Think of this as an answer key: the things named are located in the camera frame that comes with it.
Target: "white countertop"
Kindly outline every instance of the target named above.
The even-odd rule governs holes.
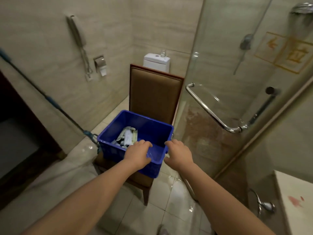
[[[313,184],[275,171],[292,235],[313,234]]]

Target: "toilet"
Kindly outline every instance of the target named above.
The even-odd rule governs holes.
[[[170,60],[169,57],[162,57],[159,54],[146,54],[143,58],[143,66],[162,72],[170,72]]]

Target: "wall-mounted phone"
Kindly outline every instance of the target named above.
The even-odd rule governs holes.
[[[84,49],[87,42],[86,42],[86,38],[85,38],[85,35],[83,32],[83,29],[80,25],[79,19],[75,15],[67,16],[66,19],[67,19],[68,25],[72,31],[74,39],[76,41],[76,44],[80,48],[81,56],[83,58],[85,71],[86,71],[86,73],[85,73],[86,80],[91,81],[92,80],[91,74],[93,71],[90,67],[89,58],[88,58],[88,55],[86,53],[86,50]]]

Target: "left hand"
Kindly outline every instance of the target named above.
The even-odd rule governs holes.
[[[144,141],[143,139],[139,142],[135,142],[126,150],[124,161],[127,161],[131,166],[134,167],[135,171],[144,168],[151,158],[147,157],[148,149],[152,147],[152,143],[149,141]]]

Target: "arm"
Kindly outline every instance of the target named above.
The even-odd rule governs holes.
[[[151,161],[147,158],[151,146],[144,140],[129,146],[121,162],[73,192],[22,235],[87,234],[126,179]]]
[[[177,140],[165,143],[169,158],[164,162],[190,184],[218,235],[275,235],[250,210],[203,172],[192,159],[187,146]]]

